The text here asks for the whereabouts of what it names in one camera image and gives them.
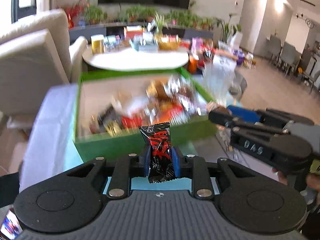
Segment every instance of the wall light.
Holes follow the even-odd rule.
[[[283,11],[283,7],[284,7],[284,3],[286,3],[287,0],[275,0],[275,7],[276,7],[276,11],[277,12],[282,12]]]

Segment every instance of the white armchair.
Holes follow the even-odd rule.
[[[0,33],[0,111],[10,116],[8,127],[31,128],[49,88],[78,81],[87,44],[79,37],[70,46],[62,9],[25,17]]]

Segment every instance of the black and red candy wrapper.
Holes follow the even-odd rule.
[[[149,183],[176,179],[172,164],[170,123],[140,126],[139,130],[145,142],[151,146]]]

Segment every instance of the smartphone screen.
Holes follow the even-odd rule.
[[[4,218],[0,231],[10,240],[14,240],[22,232],[16,215],[10,209]]]

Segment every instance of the wicker basket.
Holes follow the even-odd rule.
[[[161,41],[161,37],[157,37],[159,50],[177,50],[179,47],[180,41],[170,41],[170,42],[163,42]]]

